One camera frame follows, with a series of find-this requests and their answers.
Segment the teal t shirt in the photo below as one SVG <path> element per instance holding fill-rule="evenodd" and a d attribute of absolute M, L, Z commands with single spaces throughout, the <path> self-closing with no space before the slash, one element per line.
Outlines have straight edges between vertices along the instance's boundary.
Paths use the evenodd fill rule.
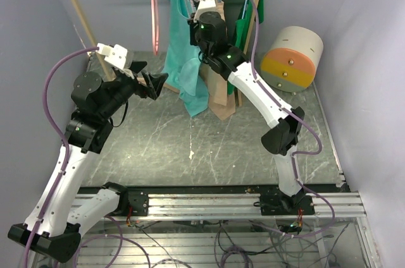
<path fill-rule="evenodd" d="M 180 12 L 179 0 L 170 1 L 169 44 L 163 71 L 167 84 L 178 89 L 179 97 L 191 117 L 208 108 L 208 89 L 199 76 L 199 48 L 189 43 L 189 26 Z"/>

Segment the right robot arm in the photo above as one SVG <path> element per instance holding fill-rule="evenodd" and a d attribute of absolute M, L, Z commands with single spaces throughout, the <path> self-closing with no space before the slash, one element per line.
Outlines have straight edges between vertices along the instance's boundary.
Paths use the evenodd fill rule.
<path fill-rule="evenodd" d="M 261 137 L 261 143 L 273 154 L 278 172 L 279 200 L 274 204 L 283 213 L 294 214 L 305 197 L 292 157 L 297 150 L 304 111 L 282 100 L 257 74 L 252 61 L 229 43 L 225 21 L 219 13 L 193 13 L 187 23 L 190 44 L 199 48 L 203 63 L 237 87 L 265 119 L 269 130 Z"/>

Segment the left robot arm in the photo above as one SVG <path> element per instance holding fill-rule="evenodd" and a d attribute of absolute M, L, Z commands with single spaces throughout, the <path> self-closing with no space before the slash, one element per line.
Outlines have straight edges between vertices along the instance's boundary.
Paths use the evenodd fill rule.
<path fill-rule="evenodd" d="M 142 77 L 144 83 L 117 71 L 115 80 L 105 82 L 90 71 L 76 78 L 71 93 L 76 109 L 66 126 L 55 169 L 35 209 L 25 222 L 12 225 L 9 239 L 66 263 L 77 252 L 83 235 L 102 217 L 128 212 L 128 189 L 110 182 L 79 208 L 71 206 L 91 160 L 101 153 L 114 128 L 114 113 L 127 106 L 133 95 L 157 99 L 168 74 L 142 72 Z"/>

